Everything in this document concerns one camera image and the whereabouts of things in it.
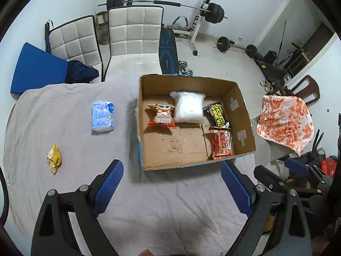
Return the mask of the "person's hand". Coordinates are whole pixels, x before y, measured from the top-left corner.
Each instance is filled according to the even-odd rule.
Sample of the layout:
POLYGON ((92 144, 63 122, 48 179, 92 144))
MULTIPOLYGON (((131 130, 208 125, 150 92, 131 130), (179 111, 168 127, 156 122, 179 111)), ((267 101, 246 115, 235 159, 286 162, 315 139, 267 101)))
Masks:
POLYGON ((139 254, 139 256, 154 256, 154 254, 150 250, 145 249, 139 254))

